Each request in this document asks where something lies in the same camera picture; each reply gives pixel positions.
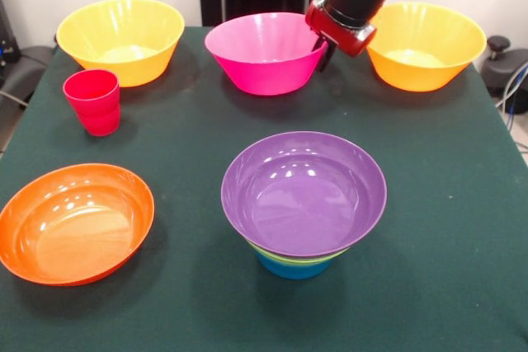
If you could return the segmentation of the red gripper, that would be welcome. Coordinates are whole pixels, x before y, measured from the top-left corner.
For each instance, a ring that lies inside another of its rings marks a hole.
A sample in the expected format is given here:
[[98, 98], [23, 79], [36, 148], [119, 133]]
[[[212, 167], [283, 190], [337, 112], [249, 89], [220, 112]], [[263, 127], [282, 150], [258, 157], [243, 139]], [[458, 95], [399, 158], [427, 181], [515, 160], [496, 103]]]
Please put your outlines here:
[[323, 52], [317, 66], [320, 73], [329, 65], [336, 49], [355, 57], [374, 39], [376, 33], [376, 28], [369, 22], [361, 27], [339, 22], [331, 16], [328, 0], [312, 0], [305, 21], [318, 35], [312, 51]]

